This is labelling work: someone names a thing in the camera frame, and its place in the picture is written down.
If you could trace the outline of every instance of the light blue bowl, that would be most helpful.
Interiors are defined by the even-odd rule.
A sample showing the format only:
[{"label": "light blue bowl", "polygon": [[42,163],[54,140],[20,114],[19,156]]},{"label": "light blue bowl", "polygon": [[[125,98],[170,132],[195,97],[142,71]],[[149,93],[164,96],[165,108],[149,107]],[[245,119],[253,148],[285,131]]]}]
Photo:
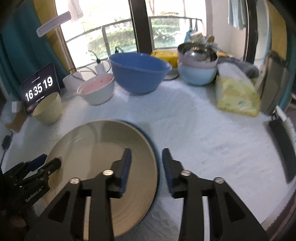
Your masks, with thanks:
[{"label": "light blue bowl", "polygon": [[180,62],[178,62],[178,71],[185,83],[197,86],[211,83],[217,74],[217,68],[199,69]]},{"label": "light blue bowl", "polygon": [[117,83],[135,94],[156,90],[172,69],[170,63],[144,53],[117,53],[108,60]]}]

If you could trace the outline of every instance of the white table cloth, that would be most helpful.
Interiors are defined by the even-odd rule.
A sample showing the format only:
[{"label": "white table cloth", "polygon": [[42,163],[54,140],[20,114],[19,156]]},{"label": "white table cloth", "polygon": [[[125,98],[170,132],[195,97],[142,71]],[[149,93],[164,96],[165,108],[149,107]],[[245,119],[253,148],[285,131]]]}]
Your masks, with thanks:
[{"label": "white table cloth", "polygon": [[[89,106],[81,97],[63,99],[64,113],[47,127],[29,117],[13,136],[2,169],[45,153],[73,128],[98,119],[120,119],[141,128],[161,157],[174,159],[201,178],[223,177],[262,223],[289,192],[280,156],[266,129],[270,117],[248,117],[217,110],[213,85],[194,87],[180,78],[133,96],[116,85],[105,104]],[[162,163],[158,195],[146,218],[118,240],[178,240],[183,200],[170,197]]]}]

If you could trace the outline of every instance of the green shrub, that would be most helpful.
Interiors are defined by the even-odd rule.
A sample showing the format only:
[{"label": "green shrub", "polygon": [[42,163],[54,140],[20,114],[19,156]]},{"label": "green shrub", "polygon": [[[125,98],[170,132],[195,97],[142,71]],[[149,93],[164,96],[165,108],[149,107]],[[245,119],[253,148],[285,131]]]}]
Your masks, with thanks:
[{"label": "green shrub", "polygon": [[[175,31],[180,30],[178,19],[152,19],[152,32],[155,47],[174,46]],[[125,28],[114,33],[107,33],[111,53],[114,53],[115,47],[119,46],[124,52],[136,51],[136,40],[133,28]],[[98,54],[99,58],[108,57],[103,36],[96,39],[88,37],[88,49]]]}]

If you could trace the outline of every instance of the digital clock display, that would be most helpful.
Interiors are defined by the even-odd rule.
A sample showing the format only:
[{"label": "digital clock display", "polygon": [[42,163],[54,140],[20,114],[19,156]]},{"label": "digital clock display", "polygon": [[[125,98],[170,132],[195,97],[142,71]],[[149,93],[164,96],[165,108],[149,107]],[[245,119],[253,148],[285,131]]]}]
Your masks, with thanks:
[{"label": "digital clock display", "polygon": [[46,65],[22,83],[20,92],[27,114],[32,113],[38,103],[46,96],[59,92],[59,84],[53,63]]}]

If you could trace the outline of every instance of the white ceramic plate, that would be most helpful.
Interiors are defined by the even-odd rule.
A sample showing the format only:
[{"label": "white ceramic plate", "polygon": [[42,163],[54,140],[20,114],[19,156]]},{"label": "white ceramic plate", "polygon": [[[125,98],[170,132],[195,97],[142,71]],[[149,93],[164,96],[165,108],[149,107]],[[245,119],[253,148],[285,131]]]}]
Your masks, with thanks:
[{"label": "white ceramic plate", "polygon": [[[143,134],[133,126],[116,120],[99,120],[79,126],[67,133],[52,149],[47,161],[62,157],[61,168],[49,177],[50,191],[43,197],[48,205],[67,182],[78,177],[94,178],[121,159],[125,148],[132,151],[132,163],[126,193],[111,199],[114,236],[136,226],[149,210],[157,189],[157,163]],[[84,239],[88,239],[88,212]]]}]

